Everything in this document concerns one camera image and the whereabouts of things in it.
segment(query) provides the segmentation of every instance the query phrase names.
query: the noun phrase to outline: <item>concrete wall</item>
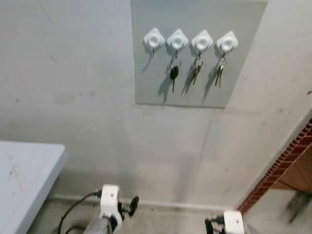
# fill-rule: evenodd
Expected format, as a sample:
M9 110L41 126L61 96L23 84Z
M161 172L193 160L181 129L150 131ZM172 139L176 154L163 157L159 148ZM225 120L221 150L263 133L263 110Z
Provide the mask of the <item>concrete wall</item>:
M129 0L2 0L0 139L65 144L57 194L234 206L312 108L311 11L269 1L214 110L135 105Z

